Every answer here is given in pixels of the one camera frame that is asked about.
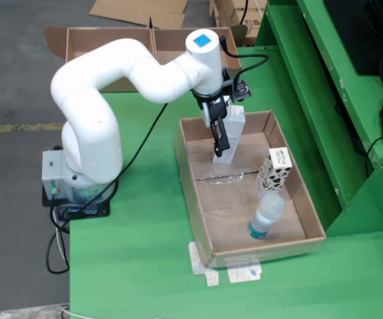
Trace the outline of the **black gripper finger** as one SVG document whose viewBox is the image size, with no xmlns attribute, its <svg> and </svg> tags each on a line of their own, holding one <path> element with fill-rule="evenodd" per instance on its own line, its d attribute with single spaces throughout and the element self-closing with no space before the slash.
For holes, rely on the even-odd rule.
<svg viewBox="0 0 383 319">
<path fill-rule="evenodd" d="M 230 148 L 229 140 L 221 116 L 217 120 L 210 122 L 211 131 L 214 138 L 213 149 L 217 157 L 221 157 L 225 150 Z"/>
</svg>

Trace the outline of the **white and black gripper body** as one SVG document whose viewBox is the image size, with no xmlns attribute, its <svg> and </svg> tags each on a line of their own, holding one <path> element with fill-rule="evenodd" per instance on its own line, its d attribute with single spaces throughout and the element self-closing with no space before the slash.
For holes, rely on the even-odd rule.
<svg viewBox="0 0 383 319">
<path fill-rule="evenodd" d="M 229 117 L 229 96 L 225 95 L 223 96 L 223 98 L 218 98 L 216 102 L 221 102 L 221 99 L 223 99 L 223 101 L 225 102 L 225 108 L 227 112 L 226 117 L 228 118 Z M 203 105 L 203 109 L 201 110 L 201 115 L 203 118 L 203 122 L 205 124 L 205 127 L 209 128 L 210 127 L 209 104 L 207 102 L 204 102 L 202 105 Z"/>
</svg>

